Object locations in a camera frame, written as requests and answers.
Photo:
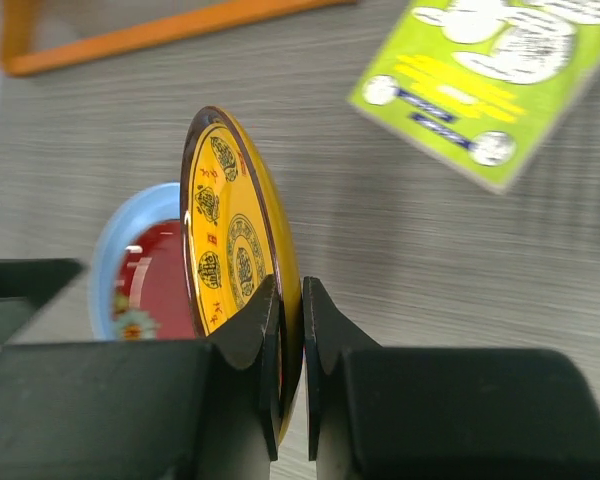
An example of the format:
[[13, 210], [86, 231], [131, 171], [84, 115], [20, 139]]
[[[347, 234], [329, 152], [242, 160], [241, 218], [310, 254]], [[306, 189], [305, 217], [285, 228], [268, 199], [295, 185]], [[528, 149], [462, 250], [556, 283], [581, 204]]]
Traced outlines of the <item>red floral plate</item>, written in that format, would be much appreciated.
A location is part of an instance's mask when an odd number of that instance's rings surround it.
[[178, 221], [156, 223], [126, 247], [116, 274], [112, 328], [125, 341], [195, 336]]

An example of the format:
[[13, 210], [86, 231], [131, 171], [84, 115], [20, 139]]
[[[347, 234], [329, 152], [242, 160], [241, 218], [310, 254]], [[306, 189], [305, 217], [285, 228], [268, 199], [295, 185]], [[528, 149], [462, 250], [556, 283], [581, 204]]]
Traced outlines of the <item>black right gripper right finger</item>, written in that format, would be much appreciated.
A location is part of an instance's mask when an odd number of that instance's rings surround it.
[[600, 479], [600, 408], [566, 355], [389, 347], [303, 281], [308, 455], [321, 479]]

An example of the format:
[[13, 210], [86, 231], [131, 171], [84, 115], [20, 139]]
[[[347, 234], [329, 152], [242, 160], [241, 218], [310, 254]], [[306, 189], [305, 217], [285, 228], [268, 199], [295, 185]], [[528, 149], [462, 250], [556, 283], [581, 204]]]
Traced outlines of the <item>light blue plate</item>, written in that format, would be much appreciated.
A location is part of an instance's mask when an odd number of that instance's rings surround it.
[[95, 245], [88, 283], [88, 307], [96, 340], [116, 339], [110, 309], [114, 281], [126, 247], [153, 225], [179, 217], [180, 186], [167, 182], [126, 200], [108, 220]]

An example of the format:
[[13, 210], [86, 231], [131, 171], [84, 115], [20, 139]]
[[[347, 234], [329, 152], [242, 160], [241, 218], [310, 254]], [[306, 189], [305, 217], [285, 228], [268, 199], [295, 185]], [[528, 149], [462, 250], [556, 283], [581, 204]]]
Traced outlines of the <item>yellow patterned plate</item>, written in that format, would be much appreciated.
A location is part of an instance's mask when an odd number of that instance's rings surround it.
[[185, 278], [198, 336], [243, 309], [273, 276], [282, 309], [278, 357], [281, 429], [289, 427], [302, 362], [301, 281], [273, 176], [243, 126], [206, 106], [187, 132], [180, 176]]

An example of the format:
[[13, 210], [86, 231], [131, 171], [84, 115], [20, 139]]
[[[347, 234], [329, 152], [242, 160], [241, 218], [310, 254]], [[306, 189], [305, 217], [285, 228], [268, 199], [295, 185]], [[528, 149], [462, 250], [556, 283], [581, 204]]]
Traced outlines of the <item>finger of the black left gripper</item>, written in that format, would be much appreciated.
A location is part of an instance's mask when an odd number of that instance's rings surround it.
[[72, 258], [0, 259], [0, 345], [83, 270]]

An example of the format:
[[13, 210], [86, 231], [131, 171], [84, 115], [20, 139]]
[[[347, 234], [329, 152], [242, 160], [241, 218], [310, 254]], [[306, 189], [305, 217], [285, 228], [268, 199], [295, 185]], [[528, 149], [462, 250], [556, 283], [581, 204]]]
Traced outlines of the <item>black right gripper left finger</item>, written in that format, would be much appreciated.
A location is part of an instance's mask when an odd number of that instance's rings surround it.
[[279, 294], [196, 340], [0, 347], [0, 479], [266, 479]]

